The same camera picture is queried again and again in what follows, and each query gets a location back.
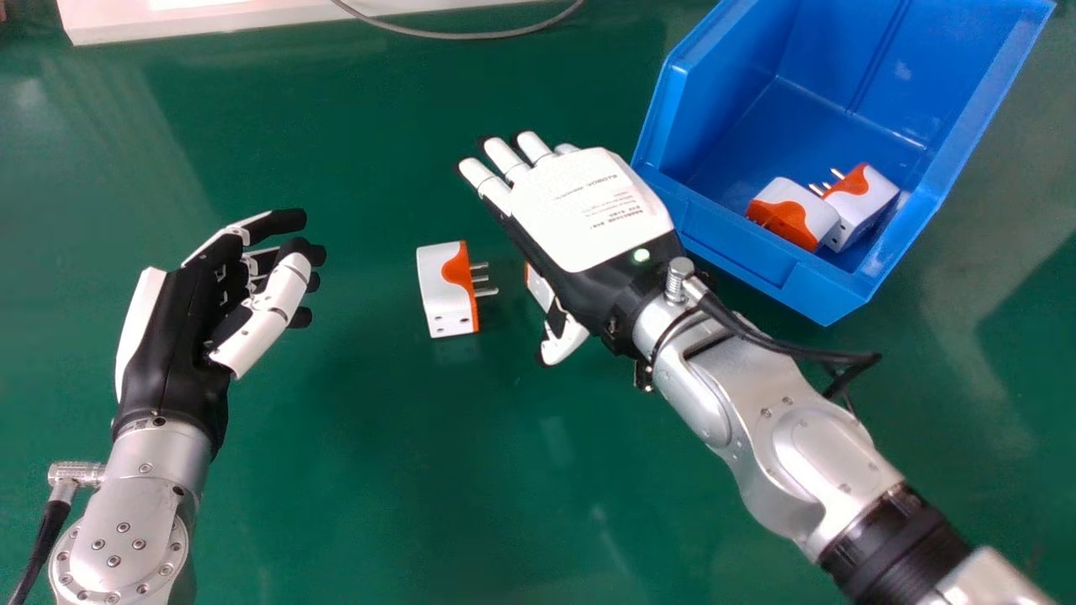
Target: blue storage container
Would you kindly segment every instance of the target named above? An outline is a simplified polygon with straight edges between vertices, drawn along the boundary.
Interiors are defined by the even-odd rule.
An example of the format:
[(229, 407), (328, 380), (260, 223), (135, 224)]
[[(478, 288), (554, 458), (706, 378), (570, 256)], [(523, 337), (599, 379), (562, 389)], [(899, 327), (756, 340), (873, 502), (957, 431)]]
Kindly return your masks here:
[[(861, 307), (949, 193), (1048, 0), (725, 0), (669, 54), (633, 165), (689, 250), (811, 320)], [(775, 177), (866, 161), (907, 192), (837, 254), (748, 221)]]

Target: green tabletop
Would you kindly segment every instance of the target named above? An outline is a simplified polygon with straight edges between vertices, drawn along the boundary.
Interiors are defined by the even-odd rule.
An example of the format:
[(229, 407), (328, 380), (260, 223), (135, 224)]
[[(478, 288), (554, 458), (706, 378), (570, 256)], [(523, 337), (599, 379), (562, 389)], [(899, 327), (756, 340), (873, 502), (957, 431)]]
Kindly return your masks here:
[[(139, 271), (301, 206), (329, 250), (314, 323), (231, 390), (195, 543), (200, 603), (838, 601), (674, 411), (633, 390), (627, 361), (591, 342), (534, 363), (520, 256), (454, 170), (480, 136), (525, 128), (629, 155), (662, 58), (711, 4), (594, 0), (492, 43), (353, 22), (100, 48), (47, 18), (0, 29), (0, 592), (49, 461), (108, 455)], [(1059, 10), (867, 307), (820, 328), (719, 276), (771, 333), (883, 351), (853, 389), (879, 449), (1062, 602), (1076, 600), (1074, 38)], [(480, 335), (431, 341), (414, 249), (455, 239), (501, 294)], [(32, 602), (49, 602), (45, 582)]]

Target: white and orange plug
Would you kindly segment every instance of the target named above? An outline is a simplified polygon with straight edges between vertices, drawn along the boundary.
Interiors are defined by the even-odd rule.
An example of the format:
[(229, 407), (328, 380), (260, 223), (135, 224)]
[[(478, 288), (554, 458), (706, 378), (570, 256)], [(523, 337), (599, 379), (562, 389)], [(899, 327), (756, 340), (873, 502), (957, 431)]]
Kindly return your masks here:
[(478, 273), (490, 264), (472, 264), (464, 240), (424, 245), (414, 255), (430, 338), (478, 332), (478, 299), (498, 292), (475, 286), (490, 281), (490, 276)]
[(835, 183), (812, 183), (810, 189), (784, 177), (774, 179), (748, 205), (747, 217), (808, 252), (823, 244), (834, 252), (847, 250), (901, 191), (865, 163), (847, 174), (830, 171)]

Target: robotic arm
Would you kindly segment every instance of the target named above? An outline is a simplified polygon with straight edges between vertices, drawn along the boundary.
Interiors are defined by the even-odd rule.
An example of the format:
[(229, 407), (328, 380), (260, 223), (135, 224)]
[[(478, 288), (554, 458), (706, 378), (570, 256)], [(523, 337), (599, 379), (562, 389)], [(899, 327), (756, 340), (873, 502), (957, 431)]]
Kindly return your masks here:
[[(53, 493), (9, 605), (26, 600), (46, 558), (57, 603), (194, 601), (190, 538), (224, 444), (228, 385), (285, 328), (310, 324), (299, 302), (325, 262), (301, 237), (244, 249), (306, 223), (302, 210), (264, 212), (221, 229), (173, 271), (142, 271), (116, 351), (109, 461), (52, 465)], [(60, 535), (79, 488), (94, 494)]]
[[(730, 466), (751, 515), (854, 602), (1050, 603), (996, 551), (973, 551), (827, 398), (878, 355), (783, 343), (725, 308), (617, 154), (551, 150), (534, 132), (516, 144), (528, 161), (500, 139), (483, 144), (504, 180), (476, 158), (459, 171), (526, 256), (547, 311), (539, 361), (563, 361), (587, 335), (634, 357), (637, 385), (656, 388)], [(823, 396), (796, 358), (848, 369)]]

